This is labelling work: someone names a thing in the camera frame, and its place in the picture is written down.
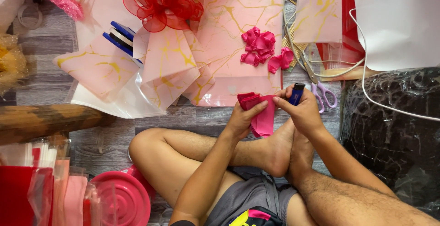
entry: purple scissors handle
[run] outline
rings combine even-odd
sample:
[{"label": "purple scissors handle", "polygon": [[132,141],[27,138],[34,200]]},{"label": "purple scissors handle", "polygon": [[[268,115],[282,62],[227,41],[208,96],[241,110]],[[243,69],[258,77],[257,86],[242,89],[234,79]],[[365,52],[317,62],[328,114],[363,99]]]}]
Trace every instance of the purple scissors handle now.
[{"label": "purple scissors handle", "polygon": [[[326,105],[328,107],[335,108],[338,105],[338,100],[336,98],[336,95],[333,94],[333,92],[331,92],[326,87],[324,87],[324,85],[322,85],[320,81],[318,81],[318,85],[317,86],[314,83],[312,83],[311,84],[311,92],[315,95],[316,99],[318,99],[319,106],[321,107],[321,109],[319,110],[319,113],[322,113],[324,111],[324,103],[322,102],[321,96],[319,96],[316,87],[321,90],[322,99],[324,99],[324,101],[325,101],[325,103],[326,103]],[[329,100],[327,99],[326,94],[330,94],[331,96],[333,96],[333,101],[334,101],[333,105],[330,105]]]}]

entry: person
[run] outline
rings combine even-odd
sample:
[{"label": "person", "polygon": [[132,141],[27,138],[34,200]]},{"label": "person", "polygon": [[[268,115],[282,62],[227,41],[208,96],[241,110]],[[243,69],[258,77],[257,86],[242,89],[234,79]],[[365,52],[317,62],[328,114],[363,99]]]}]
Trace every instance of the person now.
[{"label": "person", "polygon": [[[440,225],[401,202],[332,137],[310,91],[296,107],[286,101],[291,94],[289,86],[273,98],[291,118],[266,139],[241,141],[267,102],[249,111],[237,103],[217,139],[162,128],[135,136],[130,156],[174,208],[170,225]],[[311,168],[314,149],[333,177]],[[228,166],[259,167],[292,186],[278,191],[263,175],[245,181]]]}]

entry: gold tulle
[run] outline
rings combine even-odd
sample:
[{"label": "gold tulle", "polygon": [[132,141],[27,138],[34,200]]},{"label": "gold tulle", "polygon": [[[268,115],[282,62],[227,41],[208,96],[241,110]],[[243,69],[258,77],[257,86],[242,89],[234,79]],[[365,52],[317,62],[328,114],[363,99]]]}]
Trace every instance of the gold tulle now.
[{"label": "gold tulle", "polygon": [[19,80],[27,74],[26,59],[17,42],[18,35],[0,33],[0,96],[19,87]]}]

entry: scissors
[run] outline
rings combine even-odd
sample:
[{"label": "scissors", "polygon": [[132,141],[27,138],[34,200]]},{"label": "scissors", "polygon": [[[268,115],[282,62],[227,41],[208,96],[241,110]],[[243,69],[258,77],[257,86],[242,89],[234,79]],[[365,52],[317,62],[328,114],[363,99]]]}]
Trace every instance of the scissors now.
[{"label": "scissors", "polygon": [[[328,107],[335,108],[338,105],[338,100],[336,98],[336,95],[333,94],[333,92],[328,90],[326,87],[324,87],[324,85],[322,85],[320,81],[318,81],[318,79],[315,77],[315,73],[313,72],[313,70],[310,67],[310,63],[307,60],[304,61],[304,67],[305,67],[307,74],[310,77],[310,80],[312,82],[311,92],[315,95],[316,99],[318,99],[319,105],[321,106],[319,113],[322,113],[324,111],[324,103],[322,102],[323,99],[326,102],[326,105]],[[321,99],[321,96],[319,96],[316,88],[319,88],[321,90],[322,99]],[[333,105],[330,105],[326,94],[330,94],[331,96],[333,96],[333,101],[334,101]]]}]

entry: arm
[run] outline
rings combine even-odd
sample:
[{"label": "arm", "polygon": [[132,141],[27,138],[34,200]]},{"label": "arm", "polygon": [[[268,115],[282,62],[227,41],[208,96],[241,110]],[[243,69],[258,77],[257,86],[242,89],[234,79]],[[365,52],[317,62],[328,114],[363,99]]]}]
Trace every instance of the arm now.
[{"label": "arm", "polygon": [[264,101],[249,111],[244,111],[237,102],[228,124],[211,151],[182,188],[170,225],[181,220],[200,225],[201,218],[206,215],[216,198],[235,146],[249,133],[252,117],[263,111],[266,106],[267,101]]},{"label": "arm", "polygon": [[[291,86],[277,93],[280,97],[288,98],[290,95]],[[300,104],[296,107],[279,97],[274,97],[274,102],[290,114],[295,127],[309,139],[333,177],[397,198],[387,185],[350,155],[327,131],[319,115],[315,95],[310,91],[304,90]]]}]

